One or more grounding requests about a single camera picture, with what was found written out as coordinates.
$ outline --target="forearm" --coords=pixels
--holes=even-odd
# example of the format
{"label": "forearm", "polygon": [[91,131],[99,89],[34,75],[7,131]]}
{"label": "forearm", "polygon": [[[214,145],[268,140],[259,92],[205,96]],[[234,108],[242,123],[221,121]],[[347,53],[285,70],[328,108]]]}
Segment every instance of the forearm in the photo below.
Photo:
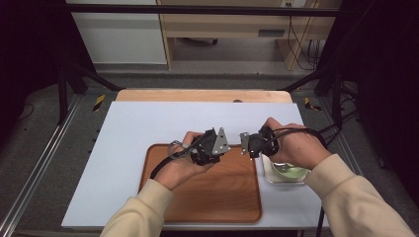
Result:
{"label": "forearm", "polygon": [[101,236],[159,236],[172,199],[172,192],[148,180],[138,196],[131,197],[109,220]]}
{"label": "forearm", "polygon": [[414,236],[373,185],[356,176],[338,155],[317,165],[304,180],[321,198],[336,236]]}

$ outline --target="brown tray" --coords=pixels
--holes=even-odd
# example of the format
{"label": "brown tray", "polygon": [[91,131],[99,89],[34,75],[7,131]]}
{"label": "brown tray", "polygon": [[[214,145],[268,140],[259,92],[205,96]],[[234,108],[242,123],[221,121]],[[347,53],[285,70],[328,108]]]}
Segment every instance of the brown tray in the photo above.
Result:
{"label": "brown tray", "polygon": [[[168,144],[148,148],[139,189],[151,171],[167,157]],[[254,160],[232,146],[221,161],[174,190],[165,213],[167,222],[253,223],[262,216]]]}

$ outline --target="wooden cabinet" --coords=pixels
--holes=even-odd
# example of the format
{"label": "wooden cabinet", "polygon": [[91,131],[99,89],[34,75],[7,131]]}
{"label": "wooden cabinet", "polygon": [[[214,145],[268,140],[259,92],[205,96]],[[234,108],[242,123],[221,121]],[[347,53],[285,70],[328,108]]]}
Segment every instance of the wooden cabinet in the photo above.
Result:
{"label": "wooden cabinet", "polygon": [[[157,0],[161,5],[207,5],[281,7],[282,0]],[[305,8],[339,8],[341,0],[306,0]],[[293,31],[290,33],[290,20]],[[236,16],[236,15],[160,15],[169,68],[175,38],[257,38],[277,39],[288,70],[295,67],[300,54],[299,41],[326,40],[334,18]]]}

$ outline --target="beige sweatshirt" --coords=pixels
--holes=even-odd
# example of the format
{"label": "beige sweatshirt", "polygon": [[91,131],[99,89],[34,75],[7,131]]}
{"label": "beige sweatshirt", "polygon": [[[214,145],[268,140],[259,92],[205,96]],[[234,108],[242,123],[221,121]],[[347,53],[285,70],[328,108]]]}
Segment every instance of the beige sweatshirt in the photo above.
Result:
{"label": "beige sweatshirt", "polygon": [[[305,178],[322,199],[334,236],[415,236],[373,185],[356,176],[339,155],[331,155]],[[173,193],[148,180],[109,220],[101,236],[159,236]]]}

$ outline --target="white panel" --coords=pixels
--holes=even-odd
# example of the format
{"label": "white panel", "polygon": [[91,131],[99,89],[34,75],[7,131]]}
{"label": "white panel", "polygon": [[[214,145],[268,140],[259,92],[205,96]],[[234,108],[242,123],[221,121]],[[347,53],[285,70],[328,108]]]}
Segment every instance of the white panel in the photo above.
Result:
{"label": "white panel", "polygon": [[[145,154],[155,143],[182,140],[188,130],[224,127],[230,144],[239,133],[257,132],[266,118],[302,123],[295,104],[113,102],[77,190],[62,221],[64,227],[101,228],[136,195]],[[165,228],[315,227],[320,199],[306,185],[269,183],[257,162],[263,216],[254,224],[167,223]]]}
{"label": "white panel", "polygon": [[[73,4],[145,4],[152,0],[67,0]],[[156,14],[73,13],[94,63],[166,64]]]}

